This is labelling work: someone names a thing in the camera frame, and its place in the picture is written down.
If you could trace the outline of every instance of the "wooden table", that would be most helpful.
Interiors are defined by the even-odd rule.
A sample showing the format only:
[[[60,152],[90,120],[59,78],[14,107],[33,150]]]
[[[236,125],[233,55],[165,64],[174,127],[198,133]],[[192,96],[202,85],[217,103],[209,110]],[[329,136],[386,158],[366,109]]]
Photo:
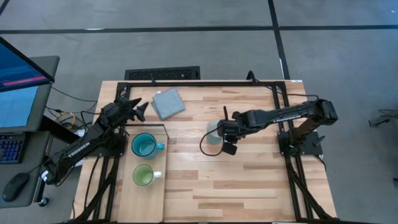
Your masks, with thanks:
[[[117,81],[104,81],[96,111],[114,100]],[[287,93],[305,94],[302,82],[286,81]],[[170,87],[133,87],[131,99],[152,101],[157,91]],[[223,119],[223,106],[229,115],[251,109],[273,110],[272,92],[262,86],[176,87],[185,104],[185,111],[166,121],[159,121],[148,106],[147,124],[163,123],[170,139],[167,152],[167,173],[164,200],[165,222],[222,221],[294,221],[292,199],[284,158],[279,154],[276,134],[278,126],[247,136],[238,143],[235,156],[222,153],[216,157],[203,155],[198,147],[212,119]],[[291,105],[306,101],[289,96]],[[304,119],[295,120],[295,126]],[[214,153],[219,149],[207,149]],[[332,216],[336,216],[333,199],[323,164],[313,156],[302,156],[309,191]],[[83,208],[84,197],[95,159],[86,159],[75,197],[76,214]],[[88,201],[98,188],[102,159],[94,171]],[[121,158],[111,220],[117,221],[123,185],[125,156]],[[301,214],[305,217],[303,197],[297,189]],[[100,218],[104,216],[107,193],[103,197]]]

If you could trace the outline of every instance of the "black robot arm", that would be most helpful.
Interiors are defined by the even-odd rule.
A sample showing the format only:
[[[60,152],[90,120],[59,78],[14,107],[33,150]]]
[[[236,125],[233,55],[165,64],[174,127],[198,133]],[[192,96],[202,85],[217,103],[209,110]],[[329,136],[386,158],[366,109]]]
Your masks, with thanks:
[[[86,133],[62,151],[50,157],[40,168],[40,176],[46,184],[59,184],[66,178],[68,171],[77,162],[90,155],[99,147],[116,149],[124,144],[121,132],[114,130],[124,126],[127,121],[145,121],[144,112],[148,102],[133,108],[141,101],[141,98],[128,100],[121,98],[114,103],[109,103],[101,109],[98,119]]]
[[[254,134],[267,128],[270,124],[290,121],[299,118],[308,118],[299,127],[288,131],[289,145],[300,150],[305,137],[320,125],[332,125],[338,117],[333,104],[327,100],[315,100],[290,106],[279,110],[249,110],[243,113],[235,111],[234,120],[222,119],[218,123],[218,135],[223,136],[223,151],[235,155],[236,144],[248,134]]]

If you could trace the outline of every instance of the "wooden tray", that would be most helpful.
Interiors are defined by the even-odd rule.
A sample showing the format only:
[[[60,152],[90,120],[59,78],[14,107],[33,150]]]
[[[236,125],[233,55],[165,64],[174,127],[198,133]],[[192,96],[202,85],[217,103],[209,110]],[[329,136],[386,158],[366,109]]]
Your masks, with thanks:
[[[163,220],[167,135],[154,134],[156,142],[164,143],[165,149],[152,160],[142,159],[132,152],[131,143],[135,137],[136,135],[129,136],[125,154],[126,164],[124,166],[118,222],[158,223]],[[132,173],[141,164],[151,166],[154,171],[161,171],[163,176],[150,186],[138,186],[132,179]]]

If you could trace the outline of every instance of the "monitor screen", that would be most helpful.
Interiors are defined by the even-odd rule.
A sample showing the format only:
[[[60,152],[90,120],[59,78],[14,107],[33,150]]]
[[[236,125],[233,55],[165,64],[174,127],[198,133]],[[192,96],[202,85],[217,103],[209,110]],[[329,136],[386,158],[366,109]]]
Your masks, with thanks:
[[[47,72],[0,37],[0,92],[53,81]]]

